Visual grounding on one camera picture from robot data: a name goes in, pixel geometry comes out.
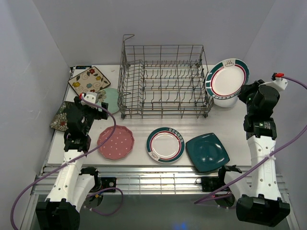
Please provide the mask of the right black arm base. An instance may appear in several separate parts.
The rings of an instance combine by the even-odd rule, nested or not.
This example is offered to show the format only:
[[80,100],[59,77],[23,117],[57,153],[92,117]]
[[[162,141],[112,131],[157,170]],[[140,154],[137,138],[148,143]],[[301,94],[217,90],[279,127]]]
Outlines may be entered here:
[[222,166],[218,171],[218,176],[198,177],[195,180],[195,184],[200,185],[203,192],[212,192],[225,185],[224,178],[226,172],[242,173],[242,171],[237,168],[236,165]]

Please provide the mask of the white oval plate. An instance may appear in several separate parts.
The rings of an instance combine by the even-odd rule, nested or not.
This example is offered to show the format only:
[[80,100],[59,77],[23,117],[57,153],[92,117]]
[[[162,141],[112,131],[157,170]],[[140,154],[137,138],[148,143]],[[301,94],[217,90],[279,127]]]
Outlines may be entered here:
[[237,97],[238,93],[232,93],[232,94],[213,94],[212,98],[213,98],[213,102],[215,105],[219,106],[219,107],[224,107],[224,108],[230,108],[233,107],[237,101],[238,101],[238,97]]

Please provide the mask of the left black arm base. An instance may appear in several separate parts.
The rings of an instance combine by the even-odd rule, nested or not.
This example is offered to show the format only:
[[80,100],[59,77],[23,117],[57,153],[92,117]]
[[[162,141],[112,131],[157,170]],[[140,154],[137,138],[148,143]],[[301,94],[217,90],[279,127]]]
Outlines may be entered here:
[[116,177],[101,177],[99,171],[95,167],[86,167],[81,169],[80,175],[89,174],[94,177],[94,187],[90,192],[98,192],[105,188],[115,188],[117,185]]

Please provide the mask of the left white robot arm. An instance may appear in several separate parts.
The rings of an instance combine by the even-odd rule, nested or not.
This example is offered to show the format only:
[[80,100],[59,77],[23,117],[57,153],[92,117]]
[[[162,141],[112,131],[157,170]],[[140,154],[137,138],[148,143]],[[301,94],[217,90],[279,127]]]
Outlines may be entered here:
[[93,169],[82,172],[89,151],[89,131],[95,120],[107,119],[108,105],[98,102],[97,93],[81,93],[74,98],[64,133],[63,168],[44,202],[36,205],[36,216],[42,230],[76,230],[80,224],[80,209],[87,194],[101,188],[102,180]]

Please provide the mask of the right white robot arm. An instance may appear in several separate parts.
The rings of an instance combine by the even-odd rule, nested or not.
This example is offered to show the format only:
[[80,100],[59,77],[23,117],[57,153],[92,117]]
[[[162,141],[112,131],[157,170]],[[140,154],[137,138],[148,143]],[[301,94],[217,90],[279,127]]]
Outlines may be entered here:
[[290,214],[290,205],[282,201],[278,189],[275,158],[271,155],[277,139],[273,109],[287,85],[284,79],[258,80],[243,85],[238,94],[247,106],[243,127],[251,155],[248,174],[252,182],[248,185],[242,171],[233,165],[219,169],[216,183],[220,189],[233,193],[240,221],[275,227]]

